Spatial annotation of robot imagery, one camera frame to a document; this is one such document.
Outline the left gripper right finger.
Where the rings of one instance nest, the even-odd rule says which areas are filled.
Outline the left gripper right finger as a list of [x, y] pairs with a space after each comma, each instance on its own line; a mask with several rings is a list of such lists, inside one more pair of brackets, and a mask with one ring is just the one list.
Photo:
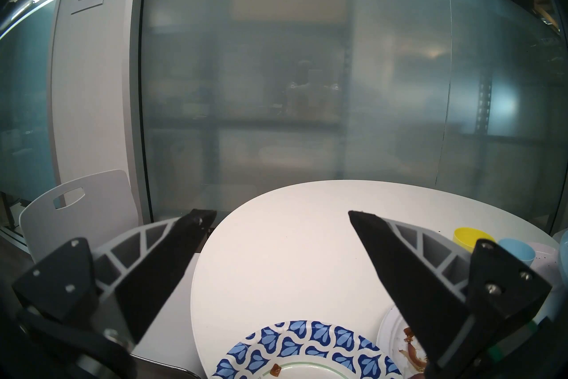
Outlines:
[[437, 232], [349, 211], [383, 287], [428, 358], [425, 378], [506, 378], [552, 286], [490, 239], [472, 252]]

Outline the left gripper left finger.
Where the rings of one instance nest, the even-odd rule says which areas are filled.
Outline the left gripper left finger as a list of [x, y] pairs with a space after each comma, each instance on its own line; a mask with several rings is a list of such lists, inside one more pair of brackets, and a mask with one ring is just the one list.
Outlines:
[[12, 285], [31, 338], [78, 352], [131, 352], [182, 280], [217, 216], [193, 209], [91, 250], [72, 238]]

